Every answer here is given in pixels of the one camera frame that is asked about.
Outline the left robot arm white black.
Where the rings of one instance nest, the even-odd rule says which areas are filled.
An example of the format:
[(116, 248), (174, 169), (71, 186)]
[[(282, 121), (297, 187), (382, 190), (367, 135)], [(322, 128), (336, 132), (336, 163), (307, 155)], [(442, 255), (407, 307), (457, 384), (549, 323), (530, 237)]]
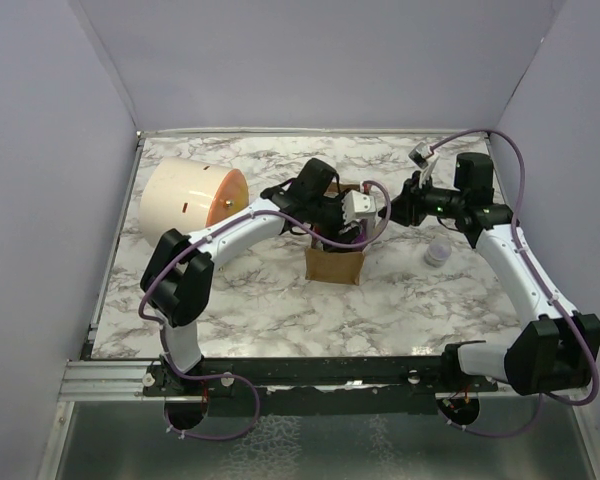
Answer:
[(300, 173), (269, 187), (246, 208), (219, 223), (159, 239), (142, 276), (143, 319), (160, 326), (163, 354), (171, 365), (166, 382), (186, 395), (200, 385), (203, 358), (197, 318), (209, 302), (215, 272), (250, 247), (304, 227), (323, 246), (358, 249), (374, 228), (376, 204), (366, 188), (345, 187), (336, 170), (310, 159)]

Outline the purple can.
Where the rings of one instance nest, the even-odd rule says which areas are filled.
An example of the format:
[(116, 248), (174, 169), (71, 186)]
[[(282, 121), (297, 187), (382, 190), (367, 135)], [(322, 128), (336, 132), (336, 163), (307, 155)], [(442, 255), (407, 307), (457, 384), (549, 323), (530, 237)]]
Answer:
[(372, 234), (373, 231), (369, 230), (368, 228), (361, 229), (360, 234), (354, 239), (353, 242), (355, 245), (355, 250), (363, 251), (367, 247)]

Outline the jute canvas tote bag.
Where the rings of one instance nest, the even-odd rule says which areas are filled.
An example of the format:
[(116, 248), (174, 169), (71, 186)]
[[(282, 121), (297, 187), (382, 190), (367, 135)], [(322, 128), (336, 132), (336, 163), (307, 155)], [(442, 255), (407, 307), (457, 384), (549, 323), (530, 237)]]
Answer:
[[(361, 182), (360, 184), (344, 184), (344, 187), (350, 190), (360, 191), (370, 195), (370, 190), (378, 188), (385, 199), (388, 193), (384, 187), (378, 183)], [(379, 237), (386, 228), (387, 223), (384, 220), (376, 221), (357, 221), (363, 229), (368, 228), (373, 231), (367, 247), (363, 251), (350, 250), (320, 250), (311, 247), (305, 250), (306, 276), (310, 281), (319, 281), (325, 283), (341, 285), (358, 285), (360, 283), (360, 273), (365, 260), (365, 251), (370, 247), (373, 238)]]

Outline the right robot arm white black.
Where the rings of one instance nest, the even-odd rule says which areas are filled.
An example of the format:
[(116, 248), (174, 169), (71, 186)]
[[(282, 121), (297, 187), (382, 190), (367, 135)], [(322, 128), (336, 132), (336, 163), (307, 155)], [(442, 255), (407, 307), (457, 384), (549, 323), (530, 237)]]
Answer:
[(490, 377), (520, 395), (586, 387), (600, 347), (600, 320), (562, 298), (524, 241), (512, 210), (495, 203), (493, 182), (488, 155), (461, 153), (453, 188), (438, 188), (416, 171), (379, 212), (405, 227), (418, 226), (429, 216), (453, 220), (487, 261), (521, 322), (522, 331), (510, 345), (482, 340), (447, 345), (439, 367), (441, 383), (461, 391), (477, 376)]

